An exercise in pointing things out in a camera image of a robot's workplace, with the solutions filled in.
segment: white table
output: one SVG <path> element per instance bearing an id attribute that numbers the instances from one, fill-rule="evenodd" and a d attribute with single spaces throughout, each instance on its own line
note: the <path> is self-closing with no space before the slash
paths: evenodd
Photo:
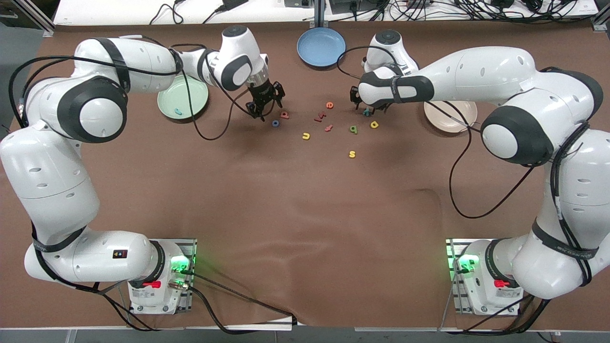
<path id="1" fill-rule="evenodd" d="M 463 20 L 466 15 L 445 14 L 459 13 L 460 10 L 441 2 L 452 0 L 439 0 L 431 4 L 418 15 L 423 20 Z M 547 8 L 546 0 L 543 9 Z M 97 25 L 147 25 L 159 10 L 162 4 L 173 4 L 173 0 L 61 0 L 59 8 L 54 18 L 56 25 L 67 26 L 97 26 Z M 186 0 L 179 4 L 176 11 L 184 17 L 185 24 L 202 23 L 218 6 L 222 5 L 222 0 Z M 531 12 L 519 0 L 509 9 L 513 12 L 524 13 L 524 16 L 531 16 Z M 568 5 L 564 12 L 567 16 L 578 17 L 593 15 L 598 12 L 594 0 L 578 0 L 574 7 Z M 358 20 L 368 20 L 375 11 L 358 16 Z M 419 10 L 410 10 L 409 13 L 417 13 Z M 249 0 L 231 11 L 216 14 L 208 23 L 255 23 L 273 21 L 302 21 L 305 18 L 312 18 L 313 9 L 286 8 L 284 0 Z M 394 6 L 386 8 L 385 20 L 392 20 L 400 16 L 398 9 Z M 325 20 L 337 20 L 348 18 L 351 14 L 343 13 L 333 15 L 330 5 L 326 4 Z M 400 18 L 401 21 L 408 20 L 406 16 Z M 173 24 L 171 10 L 163 9 L 154 24 Z"/>

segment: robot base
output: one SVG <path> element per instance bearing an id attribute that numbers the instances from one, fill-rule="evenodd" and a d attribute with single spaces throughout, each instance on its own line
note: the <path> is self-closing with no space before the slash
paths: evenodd
<path id="1" fill-rule="evenodd" d="M 174 267 L 173 264 L 188 259 L 187 270 L 194 271 L 197 240 L 153 240 L 158 241 L 165 251 L 165 265 L 161 276 L 157 279 L 157 281 L 160 281 L 160 287 L 146 286 L 136 289 L 129 285 L 130 309 L 134 314 L 176 314 L 190 311 L 193 300 L 192 292 L 170 288 L 168 284 L 169 282 L 177 282 L 193 285 L 192 276 L 173 272 L 172 268 Z"/>
<path id="2" fill-rule="evenodd" d="M 489 239 L 447 240 L 451 248 L 449 251 L 448 247 L 450 265 L 456 271 L 468 270 L 467 273 L 458 273 L 455 285 L 457 287 L 454 286 L 456 301 L 460 302 L 456 304 L 459 306 L 459 313 L 489 316 L 523 297 L 521 287 L 496 287 L 495 280 L 485 263 L 485 250 L 490 241 Z M 467 299 L 467 306 L 463 305 L 463 298 Z M 518 310 L 519 304 L 516 304 L 500 312 L 499 315 L 516 316 Z"/>

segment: green light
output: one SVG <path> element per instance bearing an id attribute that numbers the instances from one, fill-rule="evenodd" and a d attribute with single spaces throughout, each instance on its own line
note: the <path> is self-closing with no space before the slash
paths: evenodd
<path id="1" fill-rule="evenodd" d="M 475 271 L 475 265 L 479 263 L 479 256 L 477 255 L 463 255 L 459 258 L 459 265 L 461 269 L 467 269 L 470 272 Z"/>
<path id="2" fill-rule="evenodd" d="M 171 270 L 178 273 L 183 272 L 188 269 L 189 263 L 190 261 L 184 255 L 174 256 L 170 261 Z"/>

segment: blue plate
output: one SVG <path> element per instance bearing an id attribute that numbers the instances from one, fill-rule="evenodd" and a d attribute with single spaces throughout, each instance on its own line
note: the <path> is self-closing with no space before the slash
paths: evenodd
<path id="1" fill-rule="evenodd" d="M 335 30 L 325 27 L 309 29 L 296 43 L 301 59 L 314 67 L 330 67 L 345 52 L 345 40 Z"/>

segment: gray floor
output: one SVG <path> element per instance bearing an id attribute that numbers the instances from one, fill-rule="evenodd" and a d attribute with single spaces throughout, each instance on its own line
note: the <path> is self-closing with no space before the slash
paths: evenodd
<path id="1" fill-rule="evenodd" d="M 10 127 L 13 112 L 8 102 L 9 77 L 13 70 L 36 55 L 42 31 L 5 27 L 0 24 L 0 124 Z M 15 90 L 23 87 L 27 70 L 17 78 Z M 0 139 L 6 135 L 0 126 Z M 66 340 L 67 330 L 0 330 L 0 343 L 61 343 Z M 567 343 L 602 343 L 610 342 L 607 333 L 563 333 L 562 342 Z M 104 342 L 238 342 L 238 343 L 544 343 L 534 333 L 512 335 L 498 338 L 452 336 L 446 333 L 412 333 L 412 332 L 372 332 L 358 333 L 353 328 L 312 328 L 296 327 L 291 332 L 263 332 L 242 336 L 230 336 L 212 330 L 170 330 L 158 333 L 140 333 L 132 330 L 78 330 L 75 343 Z"/>

